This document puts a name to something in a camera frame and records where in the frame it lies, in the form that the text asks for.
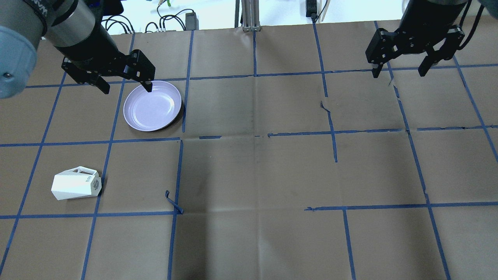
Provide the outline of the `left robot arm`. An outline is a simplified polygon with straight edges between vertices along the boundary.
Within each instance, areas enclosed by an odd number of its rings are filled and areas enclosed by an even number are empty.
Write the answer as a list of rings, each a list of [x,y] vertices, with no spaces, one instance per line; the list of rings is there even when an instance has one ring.
[[[155,66],[140,50],[119,51],[102,25],[123,13],[120,0],[2,0],[0,2],[1,98],[20,94],[37,62],[42,38],[64,55],[61,68],[78,84],[110,92],[105,77],[153,89]]]

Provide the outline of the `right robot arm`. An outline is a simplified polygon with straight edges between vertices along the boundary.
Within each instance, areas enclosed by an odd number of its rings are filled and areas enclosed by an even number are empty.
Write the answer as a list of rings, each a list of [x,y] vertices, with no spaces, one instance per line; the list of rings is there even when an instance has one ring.
[[[481,0],[466,36],[462,26],[471,4],[470,0],[409,0],[395,31],[378,28],[372,36],[366,49],[372,76],[378,78],[384,65],[400,55],[426,53],[418,67],[422,77],[441,60],[450,60],[470,42],[485,9],[497,16],[497,1]]]

